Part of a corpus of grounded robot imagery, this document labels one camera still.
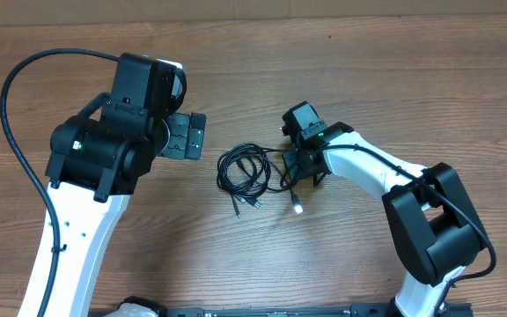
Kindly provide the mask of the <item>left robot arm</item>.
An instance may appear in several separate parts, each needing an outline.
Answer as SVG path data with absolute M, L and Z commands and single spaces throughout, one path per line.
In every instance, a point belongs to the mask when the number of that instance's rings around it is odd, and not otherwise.
M 125 53 L 110 92 L 59 125 L 41 190 L 47 207 L 23 316 L 85 316 L 114 228 L 157 158 L 197 160 L 206 118 L 182 114 L 177 62 Z

